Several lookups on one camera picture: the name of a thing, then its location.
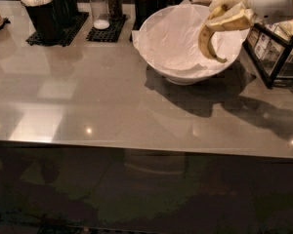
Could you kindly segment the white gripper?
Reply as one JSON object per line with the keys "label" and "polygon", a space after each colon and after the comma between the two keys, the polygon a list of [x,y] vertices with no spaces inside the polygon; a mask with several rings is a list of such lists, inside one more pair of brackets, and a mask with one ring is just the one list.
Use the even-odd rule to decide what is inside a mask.
{"label": "white gripper", "polygon": [[293,18],[293,0],[213,0],[208,9],[205,24],[214,32],[250,28],[255,14],[269,24]]}

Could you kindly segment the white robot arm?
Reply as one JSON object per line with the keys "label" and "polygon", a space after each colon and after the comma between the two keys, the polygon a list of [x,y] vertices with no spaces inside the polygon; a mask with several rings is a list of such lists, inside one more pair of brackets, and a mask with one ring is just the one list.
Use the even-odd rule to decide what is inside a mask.
{"label": "white robot arm", "polygon": [[213,0],[206,21],[214,31],[243,30],[255,23],[293,19],[293,0]]}

